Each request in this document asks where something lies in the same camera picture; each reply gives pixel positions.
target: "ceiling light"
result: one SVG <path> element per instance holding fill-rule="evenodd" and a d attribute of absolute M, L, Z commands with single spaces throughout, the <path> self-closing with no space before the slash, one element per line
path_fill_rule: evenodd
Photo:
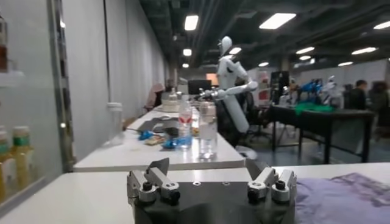
<path fill-rule="evenodd" d="M 314 50 L 314 47 L 307 47 L 307 48 L 304 48 L 302 50 L 297 51 L 297 54 L 304 54 L 304 53 L 307 53 L 307 52 L 312 51 L 312 50 Z"/>
<path fill-rule="evenodd" d="M 232 58 L 233 58 L 233 55 L 231 55 L 231 54 L 230 54 L 230 55 L 226 55 L 225 58 L 227 58 L 227 59 L 232 59 Z"/>
<path fill-rule="evenodd" d="M 184 49 L 184 50 L 183 50 L 183 55 L 184 55 L 184 56 L 189 57 L 189 56 L 191 56 L 192 54 L 193 54 L 193 52 L 192 52 L 191 49 Z"/>
<path fill-rule="evenodd" d="M 275 30 L 293 19 L 297 14 L 295 13 L 275 13 L 267 21 L 263 22 L 259 28 Z"/>
<path fill-rule="evenodd" d="M 352 64 L 353 64 L 352 61 L 348 61 L 348 62 L 340 63 L 338 66 L 342 67 L 342 66 L 345 66 L 345 65 L 352 65 Z"/>
<path fill-rule="evenodd" d="M 302 56 L 302 57 L 300 57 L 299 58 L 301 61 L 304 61 L 304 60 L 307 60 L 307 59 L 311 59 L 311 57 L 310 56 Z"/>
<path fill-rule="evenodd" d="M 360 50 L 352 52 L 352 55 L 371 53 L 371 52 L 376 51 L 376 50 L 377 50 L 377 48 L 375 48 L 375 47 L 367 47 L 367 48 L 360 49 Z"/>
<path fill-rule="evenodd" d="M 241 51 L 241 48 L 240 47 L 235 47 L 235 48 L 233 48 L 230 52 L 229 52 L 229 54 L 237 54 L 237 53 L 239 53 Z"/>
<path fill-rule="evenodd" d="M 196 15 L 187 16 L 185 18 L 184 29 L 185 30 L 195 30 L 198 19 L 199 19 L 199 17 Z"/>
<path fill-rule="evenodd" d="M 259 67 L 265 67 L 267 65 L 269 65 L 268 62 L 262 62 L 262 63 L 258 64 Z"/>
<path fill-rule="evenodd" d="M 384 29 L 384 28 L 387 28 L 387 27 L 390 27 L 390 21 L 387 21 L 385 23 L 381 23 L 379 25 L 376 25 L 374 27 L 375 30 L 381 30 L 381 29 Z"/>

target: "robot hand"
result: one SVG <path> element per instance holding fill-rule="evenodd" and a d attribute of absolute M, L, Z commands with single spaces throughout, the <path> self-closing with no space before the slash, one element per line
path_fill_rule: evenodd
<path fill-rule="evenodd" d="M 202 88 L 199 89 L 200 91 L 200 98 L 208 98 L 211 97 L 213 100 L 222 100 L 225 99 L 227 93 L 223 89 L 216 89 L 215 87 L 212 87 L 211 90 L 203 90 Z"/>

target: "man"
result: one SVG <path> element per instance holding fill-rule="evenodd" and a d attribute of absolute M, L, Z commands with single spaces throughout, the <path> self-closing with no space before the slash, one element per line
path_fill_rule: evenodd
<path fill-rule="evenodd" d="M 366 89 L 367 82 L 365 80 L 356 82 L 356 87 L 349 93 L 349 109 L 366 109 Z"/>

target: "table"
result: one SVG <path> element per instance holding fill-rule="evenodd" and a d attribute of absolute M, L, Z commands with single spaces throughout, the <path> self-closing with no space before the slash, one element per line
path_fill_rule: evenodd
<path fill-rule="evenodd" d="M 302 154 L 302 138 L 310 138 L 311 140 L 323 143 L 325 145 L 324 163 L 328 164 L 330 161 L 330 148 L 337 149 L 351 153 L 343 147 L 332 145 L 332 131 L 335 122 L 352 121 L 361 119 L 363 121 L 363 151 L 361 153 L 353 153 L 361 157 L 361 162 L 366 163 L 369 156 L 369 141 L 371 138 L 371 126 L 374 119 L 374 114 L 369 111 L 361 110 L 335 110 L 332 112 L 321 111 L 302 111 L 297 115 L 295 109 L 281 106 L 272 106 L 269 108 L 269 114 L 274 126 L 272 128 L 272 151 L 276 149 L 276 122 L 286 125 L 292 125 L 299 128 L 299 156 Z M 304 135 L 304 131 L 309 131 L 316 135 L 324 137 L 324 140 L 313 138 L 312 136 Z M 279 147 L 287 147 L 294 145 L 280 145 Z"/>
<path fill-rule="evenodd" d="M 359 172 L 390 184 L 384 171 L 390 163 L 275 167 L 295 171 L 299 178 L 330 178 Z M 127 204 L 127 172 L 67 173 L 0 219 L 0 224 L 131 224 L 132 208 Z M 250 181 L 245 168 L 180 170 L 168 172 L 178 182 Z"/>
<path fill-rule="evenodd" d="M 178 113 L 164 113 L 152 110 L 129 126 L 137 129 L 143 122 L 155 117 L 168 114 L 178 117 Z M 197 126 L 199 113 L 194 110 L 194 126 Z M 192 150 L 189 152 L 162 150 L 160 145 L 148 146 L 138 140 L 138 133 L 133 130 L 124 132 L 123 145 L 116 147 L 96 149 L 86 158 L 74 166 L 75 172 L 128 172 L 132 169 L 145 169 L 151 162 L 169 158 L 170 170 L 191 169 L 224 169 L 244 166 L 244 158 L 224 139 L 218 135 L 217 158 L 211 161 L 203 161 L 197 158 L 199 143 L 193 141 Z"/>

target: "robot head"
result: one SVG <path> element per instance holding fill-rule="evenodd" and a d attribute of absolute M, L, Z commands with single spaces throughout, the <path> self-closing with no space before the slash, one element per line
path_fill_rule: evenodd
<path fill-rule="evenodd" d="M 221 53 L 221 56 L 224 55 L 233 45 L 232 39 L 230 37 L 225 36 L 222 38 L 222 40 L 219 42 L 219 52 Z"/>

